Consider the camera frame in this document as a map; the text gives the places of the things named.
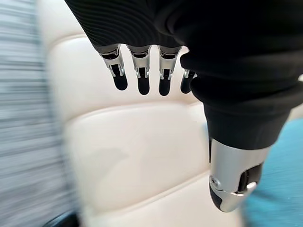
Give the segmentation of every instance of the gray striped wall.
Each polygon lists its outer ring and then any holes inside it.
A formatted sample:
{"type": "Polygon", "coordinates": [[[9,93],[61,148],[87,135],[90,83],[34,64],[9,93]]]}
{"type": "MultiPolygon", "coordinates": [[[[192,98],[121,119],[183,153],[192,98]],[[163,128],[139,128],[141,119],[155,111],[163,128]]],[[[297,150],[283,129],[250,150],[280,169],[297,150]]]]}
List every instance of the gray striped wall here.
{"type": "Polygon", "coordinates": [[[40,45],[35,0],[0,0],[0,227],[72,208],[40,45]]]}

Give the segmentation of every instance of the teal fabric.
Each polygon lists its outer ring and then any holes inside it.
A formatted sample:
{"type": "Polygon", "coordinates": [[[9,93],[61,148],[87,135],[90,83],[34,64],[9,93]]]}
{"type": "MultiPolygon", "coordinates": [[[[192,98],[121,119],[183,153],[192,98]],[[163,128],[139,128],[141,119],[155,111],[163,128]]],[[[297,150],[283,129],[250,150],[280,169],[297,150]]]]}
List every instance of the teal fabric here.
{"type": "Polygon", "coordinates": [[[248,227],[303,227],[303,119],[284,126],[243,212],[248,227]]]}

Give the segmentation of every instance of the cream leather seat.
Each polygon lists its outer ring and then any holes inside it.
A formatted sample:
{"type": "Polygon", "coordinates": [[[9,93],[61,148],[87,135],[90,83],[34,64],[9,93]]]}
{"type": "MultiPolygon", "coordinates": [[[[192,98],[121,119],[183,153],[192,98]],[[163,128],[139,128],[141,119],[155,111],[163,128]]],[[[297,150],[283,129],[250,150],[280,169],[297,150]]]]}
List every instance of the cream leather seat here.
{"type": "Polygon", "coordinates": [[[142,96],[122,45],[128,88],[119,91],[64,0],[39,0],[38,13],[84,226],[243,226],[238,210],[212,204],[203,105],[180,92],[180,63],[161,97],[152,47],[151,91],[142,96]]]}

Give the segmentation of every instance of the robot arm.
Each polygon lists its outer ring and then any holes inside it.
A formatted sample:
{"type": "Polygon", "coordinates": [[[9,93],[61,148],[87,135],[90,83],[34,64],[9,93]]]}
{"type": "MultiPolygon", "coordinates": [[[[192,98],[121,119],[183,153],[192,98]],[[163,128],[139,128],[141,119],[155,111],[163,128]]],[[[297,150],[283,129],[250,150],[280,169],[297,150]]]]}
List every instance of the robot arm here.
{"type": "Polygon", "coordinates": [[[142,95],[149,92],[149,49],[159,48],[159,92],[169,92],[182,45],[181,91],[204,103],[210,194],[235,209],[257,186],[262,164],[291,109],[303,102],[300,0],[65,0],[116,87],[127,79],[119,45],[132,54],[142,95]]]}

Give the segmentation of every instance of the black sleeve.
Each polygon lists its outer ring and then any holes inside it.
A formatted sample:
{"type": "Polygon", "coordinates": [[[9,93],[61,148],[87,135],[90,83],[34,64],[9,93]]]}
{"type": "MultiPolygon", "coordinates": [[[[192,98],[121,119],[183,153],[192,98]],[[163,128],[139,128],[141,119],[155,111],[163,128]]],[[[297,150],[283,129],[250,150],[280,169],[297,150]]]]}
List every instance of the black sleeve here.
{"type": "Polygon", "coordinates": [[[303,1],[148,0],[155,26],[189,48],[183,68],[204,103],[210,137],[272,145],[303,102],[303,1]]]}

